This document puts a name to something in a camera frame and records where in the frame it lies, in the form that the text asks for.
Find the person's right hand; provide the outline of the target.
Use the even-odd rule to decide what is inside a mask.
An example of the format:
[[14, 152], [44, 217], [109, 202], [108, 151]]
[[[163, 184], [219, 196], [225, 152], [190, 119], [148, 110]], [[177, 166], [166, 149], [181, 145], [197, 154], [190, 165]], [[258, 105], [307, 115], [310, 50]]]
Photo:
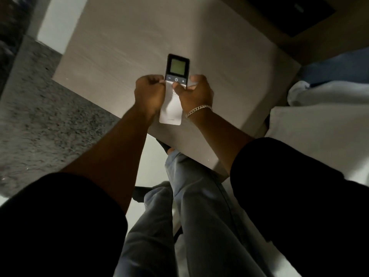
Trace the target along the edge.
[[212, 108], [214, 96], [205, 75], [192, 75], [190, 79], [195, 84], [187, 87], [184, 97], [179, 97], [182, 110], [188, 117], [202, 108]]

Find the person's left hand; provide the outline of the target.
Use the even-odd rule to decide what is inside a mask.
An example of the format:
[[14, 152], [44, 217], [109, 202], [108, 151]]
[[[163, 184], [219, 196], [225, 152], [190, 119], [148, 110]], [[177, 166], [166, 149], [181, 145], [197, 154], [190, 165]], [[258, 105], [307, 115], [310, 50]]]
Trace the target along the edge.
[[165, 83], [143, 84], [140, 77], [136, 81], [134, 106], [147, 118], [153, 118], [164, 103], [165, 92]]

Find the white remote control with screen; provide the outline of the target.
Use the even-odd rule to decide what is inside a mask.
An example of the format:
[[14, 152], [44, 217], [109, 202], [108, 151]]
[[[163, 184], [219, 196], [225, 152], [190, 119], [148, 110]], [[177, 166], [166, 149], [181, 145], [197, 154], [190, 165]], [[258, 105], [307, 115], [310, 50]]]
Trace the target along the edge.
[[190, 60], [178, 55], [169, 54], [165, 72], [165, 100], [160, 110], [159, 122], [161, 124], [181, 125], [182, 106], [173, 83], [186, 88], [189, 77]]

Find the person's left forearm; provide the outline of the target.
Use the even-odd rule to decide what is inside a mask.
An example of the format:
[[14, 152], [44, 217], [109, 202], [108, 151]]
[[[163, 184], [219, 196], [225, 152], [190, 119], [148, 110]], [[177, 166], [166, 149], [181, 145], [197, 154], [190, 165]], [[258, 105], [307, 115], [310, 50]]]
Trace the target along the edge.
[[157, 111], [136, 102], [106, 135], [61, 172], [89, 179], [126, 214], [148, 128]]

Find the person's right forearm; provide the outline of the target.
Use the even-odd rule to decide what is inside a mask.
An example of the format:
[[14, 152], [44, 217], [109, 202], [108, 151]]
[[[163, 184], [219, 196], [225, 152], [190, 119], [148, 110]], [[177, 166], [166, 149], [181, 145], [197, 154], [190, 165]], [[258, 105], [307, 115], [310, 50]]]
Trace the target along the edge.
[[225, 171], [230, 175], [236, 156], [254, 138], [224, 120], [208, 107], [195, 111], [189, 119], [200, 130]]

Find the dark sandal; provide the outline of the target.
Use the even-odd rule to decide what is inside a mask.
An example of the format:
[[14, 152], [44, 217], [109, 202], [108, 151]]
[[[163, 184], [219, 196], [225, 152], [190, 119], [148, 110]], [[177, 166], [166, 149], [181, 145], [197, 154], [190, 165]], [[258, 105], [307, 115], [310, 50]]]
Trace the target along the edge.
[[144, 203], [145, 195], [151, 190], [153, 190], [152, 187], [135, 186], [132, 193], [132, 199], [138, 203]]

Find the grey blue jeans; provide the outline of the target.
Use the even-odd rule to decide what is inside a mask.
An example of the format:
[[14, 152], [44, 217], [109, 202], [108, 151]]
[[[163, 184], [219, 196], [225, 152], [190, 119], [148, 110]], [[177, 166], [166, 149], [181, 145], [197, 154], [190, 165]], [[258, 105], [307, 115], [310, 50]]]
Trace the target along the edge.
[[173, 202], [190, 277], [273, 277], [215, 173], [178, 150], [165, 169], [169, 181], [145, 194], [145, 211], [126, 236], [114, 277], [178, 276]]

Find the black flat object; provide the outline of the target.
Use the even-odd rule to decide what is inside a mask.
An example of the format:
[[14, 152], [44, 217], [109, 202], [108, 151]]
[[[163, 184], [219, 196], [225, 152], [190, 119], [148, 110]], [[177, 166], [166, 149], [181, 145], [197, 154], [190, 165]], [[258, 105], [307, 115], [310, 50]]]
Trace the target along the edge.
[[336, 12], [325, 0], [247, 0], [280, 31], [294, 37]]

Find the crumpled white cloth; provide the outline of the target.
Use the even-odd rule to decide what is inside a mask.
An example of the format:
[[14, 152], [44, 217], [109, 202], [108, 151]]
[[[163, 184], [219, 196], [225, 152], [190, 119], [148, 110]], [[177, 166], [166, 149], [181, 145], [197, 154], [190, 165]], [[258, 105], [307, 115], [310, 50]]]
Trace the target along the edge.
[[369, 84], [335, 80], [312, 86], [300, 80], [289, 89], [287, 102], [289, 106], [369, 105]]

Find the white bed sheet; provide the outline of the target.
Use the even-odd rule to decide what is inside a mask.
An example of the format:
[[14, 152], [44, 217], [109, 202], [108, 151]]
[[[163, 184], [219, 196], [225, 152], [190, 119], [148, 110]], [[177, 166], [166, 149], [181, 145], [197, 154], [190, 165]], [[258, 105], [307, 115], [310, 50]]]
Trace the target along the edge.
[[369, 187], [369, 104], [318, 104], [275, 107], [265, 137]]

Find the blue cloth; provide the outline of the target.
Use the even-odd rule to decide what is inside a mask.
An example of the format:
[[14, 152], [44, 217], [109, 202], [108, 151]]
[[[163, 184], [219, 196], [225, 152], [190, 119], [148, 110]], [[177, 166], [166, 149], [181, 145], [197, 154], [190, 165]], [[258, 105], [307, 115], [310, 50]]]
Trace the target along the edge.
[[311, 87], [331, 81], [369, 84], [369, 46], [303, 66], [297, 77]]

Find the black right shirt sleeve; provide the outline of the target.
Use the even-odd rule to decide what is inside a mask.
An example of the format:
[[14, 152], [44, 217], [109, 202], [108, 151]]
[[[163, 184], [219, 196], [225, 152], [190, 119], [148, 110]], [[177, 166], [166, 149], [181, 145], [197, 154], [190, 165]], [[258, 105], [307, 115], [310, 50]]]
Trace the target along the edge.
[[230, 182], [257, 230], [302, 277], [369, 277], [369, 187], [272, 138], [242, 148]]

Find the black shirt sleeve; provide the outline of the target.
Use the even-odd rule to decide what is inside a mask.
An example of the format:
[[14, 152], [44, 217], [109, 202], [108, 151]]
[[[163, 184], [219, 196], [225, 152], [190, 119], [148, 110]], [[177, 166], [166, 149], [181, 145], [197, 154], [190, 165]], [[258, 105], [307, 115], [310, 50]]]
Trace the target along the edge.
[[302, 277], [369, 277], [369, 187], [272, 138], [242, 148], [230, 182], [257, 230]]
[[126, 233], [96, 184], [46, 175], [0, 206], [0, 277], [113, 277]]

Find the black left shirt sleeve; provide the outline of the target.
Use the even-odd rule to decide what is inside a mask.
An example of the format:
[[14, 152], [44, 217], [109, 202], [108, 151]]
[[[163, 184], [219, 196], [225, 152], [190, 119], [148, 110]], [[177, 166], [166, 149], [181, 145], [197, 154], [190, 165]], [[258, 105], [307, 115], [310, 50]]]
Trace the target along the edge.
[[0, 277], [113, 277], [126, 233], [96, 184], [46, 175], [0, 206]]

